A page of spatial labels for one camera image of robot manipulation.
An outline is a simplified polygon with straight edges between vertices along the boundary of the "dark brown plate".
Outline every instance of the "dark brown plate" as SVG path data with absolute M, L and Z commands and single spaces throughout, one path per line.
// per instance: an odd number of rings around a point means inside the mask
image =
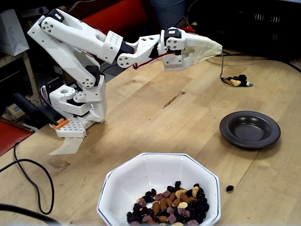
M 234 112 L 220 123 L 222 135 L 232 144 L 257 149 L 267 147 L 280 138 L 280 127 L 270 117 L 251 111 Z

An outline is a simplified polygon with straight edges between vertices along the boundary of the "person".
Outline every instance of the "person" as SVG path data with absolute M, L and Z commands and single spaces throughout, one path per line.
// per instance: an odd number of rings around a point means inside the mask
M 185 15 L 186 0 L 149 0 L 157 19 L 166 30 L 174 27 Z

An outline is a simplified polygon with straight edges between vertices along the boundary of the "white box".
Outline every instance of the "white box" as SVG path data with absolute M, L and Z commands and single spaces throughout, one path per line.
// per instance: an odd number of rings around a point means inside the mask
M 29 49 L 14 9 L 0 14 L 0 51 L 16 56 Z

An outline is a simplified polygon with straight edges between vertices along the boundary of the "orange tab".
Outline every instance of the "orange tab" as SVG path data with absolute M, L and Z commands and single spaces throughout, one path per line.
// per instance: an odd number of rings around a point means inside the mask
M 64 119 L 59 119 L 58 121 L 56 121 L 58 123 L 58 125 L 52 125 L 53 128 L 55 129 L 60 129 L 61 127 L 63 127 L 64 125 L 67 125 L 70 121 L 68 119 L 64 120 Z

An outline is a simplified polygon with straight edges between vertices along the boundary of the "purple candy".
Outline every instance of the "purple candy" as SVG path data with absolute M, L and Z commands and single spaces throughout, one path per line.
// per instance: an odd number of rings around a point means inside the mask
M 143 208 L 143 207 L 146 206 L 146 202 L 145 202 L 145 200 L 142 199 L 142 198 L 139 200 L 138 204 L 139 204 L 140 208 Z
M 172 225 L 173 223 L 177 222 L 177 218 L 175 218 L 174 214 L 171 214 L 168 217 L 168 221 Z
M 165 197 L 165 198 L 168 198 L 170 196 L 170 191 L 166 190 L 166 192 L 163 192 L 162 195 Z
M 198 222 L 196 220 L 190 220 L 187 222 L 188 226 L 198 226 Z
M 173 213 L 174 213 L 174 209 L 173 209 L 172 207 L 169 206 L 169 207 L 167 208 L 166 212 L 169 213 L 169 214 L 173 214 Z
M 155 199 L 156 199 L 157 201 L 159 201 L 160 199 L 162 199 L 162 193 L 156 194 L 156 195 L 155 195 Z
M 152 220 L 151 216 L 149 216 L 149 215 L 144 216 L 142 219 L 142 222 L 146 222 L 147 220 Z
M 180 215 L 182 215 L 182 216 L 186 216 L 186 209 L 183 209 L 183 208 L 178 208 L 178 213 L 180 214 Z
M 133 222 L 131 223 L 131 225 L 134 225 L 134 226 L 135 226 L 135 225 L 140 225 L 140 224 L 139 224 L 138 221 L 133 221 Z

